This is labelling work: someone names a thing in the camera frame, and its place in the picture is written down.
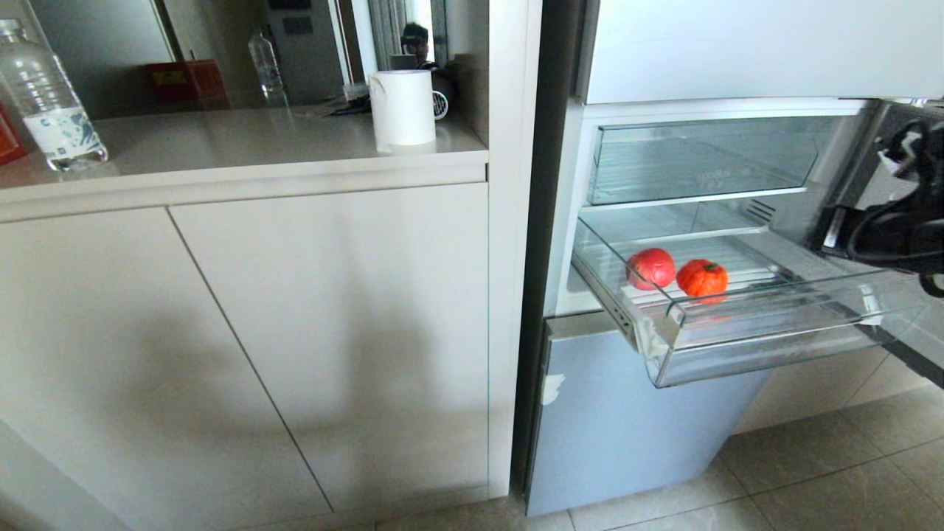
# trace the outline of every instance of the tomato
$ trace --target tomato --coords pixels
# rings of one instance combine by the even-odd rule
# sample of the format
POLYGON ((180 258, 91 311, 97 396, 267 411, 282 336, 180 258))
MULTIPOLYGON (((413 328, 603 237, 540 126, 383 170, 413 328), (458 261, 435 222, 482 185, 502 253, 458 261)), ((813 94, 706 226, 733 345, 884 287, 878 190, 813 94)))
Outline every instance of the tomato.
POLYGON ((675 261, 663 248, 647 248, 635 253, 626 267, 626 280, 632 287, 653 290, 675 280, 675 261))
MULTIPOLYGON (((679 287, 689 297, 724 293, 728 289, 728 271, 711 260, 692 260, 679 270, 679 287)), ((721 302, 724 297, 700 300, 707 304, 721 302)))

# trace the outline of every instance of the crisper drawer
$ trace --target crisper drawer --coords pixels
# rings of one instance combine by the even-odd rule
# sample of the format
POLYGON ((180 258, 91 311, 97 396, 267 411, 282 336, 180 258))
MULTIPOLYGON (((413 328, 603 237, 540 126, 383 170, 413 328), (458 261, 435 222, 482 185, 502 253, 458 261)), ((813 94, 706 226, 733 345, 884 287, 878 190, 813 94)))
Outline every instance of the crisper drawer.
POLYGON ((657 387, 880 345, 923 307, 903 296, 903 275, 853 272, 765 228, 639 239, 638 224, 614 220, 582 216, 573 264, 643 355, 657 387), (677 268, 692 259, 721 264, 728 291, 718 300, 688 297, 674 282, 633 287, 627 261, 649 247, 667 250, 677 268))

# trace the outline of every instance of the curtain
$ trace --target curtain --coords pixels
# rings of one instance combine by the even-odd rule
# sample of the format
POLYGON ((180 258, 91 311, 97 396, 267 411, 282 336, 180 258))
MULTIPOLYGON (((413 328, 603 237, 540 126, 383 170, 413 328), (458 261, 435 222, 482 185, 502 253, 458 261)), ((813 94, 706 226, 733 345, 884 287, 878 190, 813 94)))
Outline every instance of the curtain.
POLYGON ((390 70, 390 56, 400 51, 400 32, 407 24, 406 0, 370 0, 370 25, 377 51, 377 68, 390 70))

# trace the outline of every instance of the transparent plastic drawer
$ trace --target transparent plastic drawer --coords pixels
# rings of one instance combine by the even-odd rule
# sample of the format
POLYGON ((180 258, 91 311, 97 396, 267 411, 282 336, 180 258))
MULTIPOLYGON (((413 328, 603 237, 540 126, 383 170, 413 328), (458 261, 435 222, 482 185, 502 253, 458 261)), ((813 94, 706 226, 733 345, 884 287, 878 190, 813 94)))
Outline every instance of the transparent plastic drawer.
POLYGON ((586 202, 801 188, 840 120, 792 116, 602 127, 586 202))
POLYGON ((907 277, 847 269, 764 227, 693 227, 640 238, 639 223, 599 214, 578 221, 573 264, 659 387, 881 345, 910 327, 923 307, 905 296, 907 277), (627 262, 649 247, 667 250, 677 268, 698 258, 724 266, 730 281, 723 300, 688 297, 674 282, 651 291, 633 287, 627 262))

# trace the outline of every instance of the light blue freezer door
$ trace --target light blue freezer door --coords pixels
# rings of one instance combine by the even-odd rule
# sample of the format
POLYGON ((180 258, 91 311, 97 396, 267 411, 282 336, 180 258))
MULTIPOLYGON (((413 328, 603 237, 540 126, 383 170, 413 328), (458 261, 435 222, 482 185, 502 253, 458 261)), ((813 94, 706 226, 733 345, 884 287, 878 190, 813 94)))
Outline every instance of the light blue freezer door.
POLYGON ((528 516, 701 474, 769 370, 659 389, 602 312, 548 321, 528 516))

